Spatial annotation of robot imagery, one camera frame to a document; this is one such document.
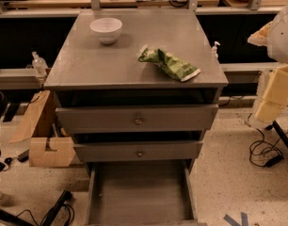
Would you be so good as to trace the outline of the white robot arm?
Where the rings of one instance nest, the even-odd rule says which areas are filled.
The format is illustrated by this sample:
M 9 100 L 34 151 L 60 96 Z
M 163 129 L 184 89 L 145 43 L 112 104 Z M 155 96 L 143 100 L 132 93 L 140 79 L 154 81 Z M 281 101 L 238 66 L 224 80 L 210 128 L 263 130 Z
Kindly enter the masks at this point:
M 272 123 L 288 105 L 288 4 L 248 38 L 248 43 L 265 46 L 267 55 L 279 66 L 269 74 L 269 80 L 254 112 L 254 120 Z

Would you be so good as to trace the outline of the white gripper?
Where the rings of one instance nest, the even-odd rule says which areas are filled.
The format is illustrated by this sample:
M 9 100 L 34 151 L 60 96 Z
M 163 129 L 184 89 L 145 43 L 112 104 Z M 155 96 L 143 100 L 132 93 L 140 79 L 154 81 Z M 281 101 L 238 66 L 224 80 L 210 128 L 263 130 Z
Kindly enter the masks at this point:
M 271 22 L 248 37 L 248 43 L 266 46 Z M 255 118 L 262 123 L 272 123 L 288 105 L 288 64 L 280 64 L 271 74 L 255 112 Z

